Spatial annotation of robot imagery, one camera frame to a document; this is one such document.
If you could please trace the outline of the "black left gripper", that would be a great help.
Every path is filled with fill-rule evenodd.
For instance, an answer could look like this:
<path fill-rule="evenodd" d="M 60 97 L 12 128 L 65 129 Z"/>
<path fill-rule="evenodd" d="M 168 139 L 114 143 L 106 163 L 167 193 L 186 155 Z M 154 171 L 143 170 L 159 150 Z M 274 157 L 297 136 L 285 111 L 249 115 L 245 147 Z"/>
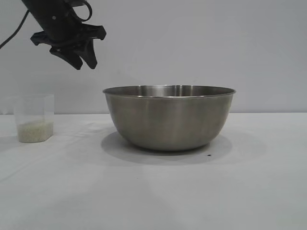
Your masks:
<path fill-rule="evenodd" d="M 34 45 L 51 45 L 49 52 L 76 70 L 81 69 L 82 59 L 89 68 L 96 68 L 93 39 L 104 40 L 103 26 L 85 24 L 68 0 L 24 0 L 23 4 L 43 29 L 32 35 Z M 59 48 L 80 42 L 83 43 L 78 46 L 78 55 L 71 49 Z"/>

